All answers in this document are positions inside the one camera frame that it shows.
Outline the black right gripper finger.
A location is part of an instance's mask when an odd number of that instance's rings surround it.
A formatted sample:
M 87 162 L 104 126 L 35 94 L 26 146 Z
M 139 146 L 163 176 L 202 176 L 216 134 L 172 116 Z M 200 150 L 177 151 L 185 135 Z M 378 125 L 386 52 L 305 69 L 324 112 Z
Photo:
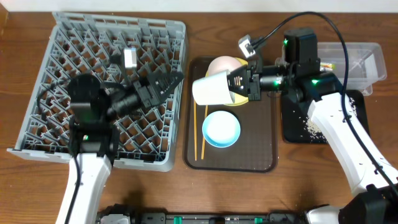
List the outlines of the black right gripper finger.
M 239 67 L 227 75 L 229 85 L 246 85 L 248 83 L 247 67 Z
M 244 85 L 228 85 L 228 89 L 237 95 L 248 97 L 248 88 Z

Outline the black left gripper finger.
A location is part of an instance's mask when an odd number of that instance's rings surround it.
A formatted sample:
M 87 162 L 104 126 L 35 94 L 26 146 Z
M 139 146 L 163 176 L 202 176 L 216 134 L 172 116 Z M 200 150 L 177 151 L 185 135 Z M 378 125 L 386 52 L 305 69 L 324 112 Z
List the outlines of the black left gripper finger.
M 160 99 L 165 100 L 170 94 L 174 92 L 174 89 L 182 82 L 181 77 L 165 77 L 155 81 L 155 86 L 159 90 Z
M 183 80 L 182 72 L 170 72 L 170 73 L 150 73 L 147 75 L 147 79 L 150 83 L 154 85 L 178 85 Z

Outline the yellow round plate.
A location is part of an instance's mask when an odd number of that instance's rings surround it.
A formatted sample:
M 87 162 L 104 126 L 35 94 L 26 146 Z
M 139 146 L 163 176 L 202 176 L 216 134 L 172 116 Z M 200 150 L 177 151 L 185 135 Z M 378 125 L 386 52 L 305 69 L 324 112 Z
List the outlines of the yellow round plate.
M 226 106 L 241 106 L 248 102 L 248 98 L 237 95 L 233 92 L 230 93 L 231 96 L 234 98 L 234 103 L 226 104 Z

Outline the pink white bowl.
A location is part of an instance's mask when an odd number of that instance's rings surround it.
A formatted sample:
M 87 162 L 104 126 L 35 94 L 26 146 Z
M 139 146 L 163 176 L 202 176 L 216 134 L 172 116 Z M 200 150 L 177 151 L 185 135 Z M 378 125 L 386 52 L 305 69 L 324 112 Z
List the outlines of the pink white bowl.
M 206 77 L 212 76 L 225 70 L 233 71 L 245 64 L 246 61 L 242 60 L 241 58 L 220 56 L 211 61 L 206 72 Z

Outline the white plastic cup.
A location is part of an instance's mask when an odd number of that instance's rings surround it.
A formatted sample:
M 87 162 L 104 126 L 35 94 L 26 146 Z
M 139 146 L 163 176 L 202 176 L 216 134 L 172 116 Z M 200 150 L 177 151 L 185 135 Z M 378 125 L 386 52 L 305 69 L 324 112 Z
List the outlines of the white plastic cup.
M 197 79 L 192 85 L 192 95 L 198 105 L 225 105 L 234 103 L 229 91 L 229 70 Z

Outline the light blue saucer bowl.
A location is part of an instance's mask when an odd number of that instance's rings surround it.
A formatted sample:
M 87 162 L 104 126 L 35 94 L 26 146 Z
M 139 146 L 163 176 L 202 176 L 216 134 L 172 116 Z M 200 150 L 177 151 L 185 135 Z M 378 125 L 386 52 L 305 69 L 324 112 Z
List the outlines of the light blue saucer bowl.
M 232 146 L 241 134 L 241 125 L 238 118 L 227 111 L 215 111 L 209 114 L 203 129 L 206 142 L 218 148 Z

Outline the green snack wrapper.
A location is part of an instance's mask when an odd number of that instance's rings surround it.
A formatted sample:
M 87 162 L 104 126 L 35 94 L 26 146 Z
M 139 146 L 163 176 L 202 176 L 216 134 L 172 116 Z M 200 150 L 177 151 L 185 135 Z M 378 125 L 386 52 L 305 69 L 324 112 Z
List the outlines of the green snack wrapper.
M 320 63 L 321 71 L 333 71 L 334 69 L 335 69 L 335 64 L 333 63 L 326 63 L 326 62 Z

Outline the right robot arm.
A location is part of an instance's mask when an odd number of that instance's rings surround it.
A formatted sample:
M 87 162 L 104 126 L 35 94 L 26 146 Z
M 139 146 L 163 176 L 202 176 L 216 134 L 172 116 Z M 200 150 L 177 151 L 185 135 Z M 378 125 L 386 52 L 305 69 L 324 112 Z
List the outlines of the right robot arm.
M 308 223 L 396 223 L 397 170 L 379 152 L 353 114 L 346 80 L 322 70 L 318 40 L 310 28 L 284 33 L 284 63 L 251 62 L 195 80 L 198 105 L 225 105 L 235 95 L 251 101 L 262 91 L 281 92 L 307 114 L 326 138 L 346 178 L 353 199 L 343 208 L 325 205 L 306 213 Z

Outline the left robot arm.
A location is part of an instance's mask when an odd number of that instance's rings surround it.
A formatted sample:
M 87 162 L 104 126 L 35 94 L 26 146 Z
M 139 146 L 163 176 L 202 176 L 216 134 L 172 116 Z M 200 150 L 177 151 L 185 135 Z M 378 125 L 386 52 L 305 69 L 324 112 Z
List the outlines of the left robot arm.
M 183 81 L 182 72 L 152 73 L 129 87 L 102 83 L 90 74 L 67 88 L 74 115 L 69 121 L 69 175 L 57 223 L 94 223 L 104 185 L 119 147 L 118 118 L 162 104 Z

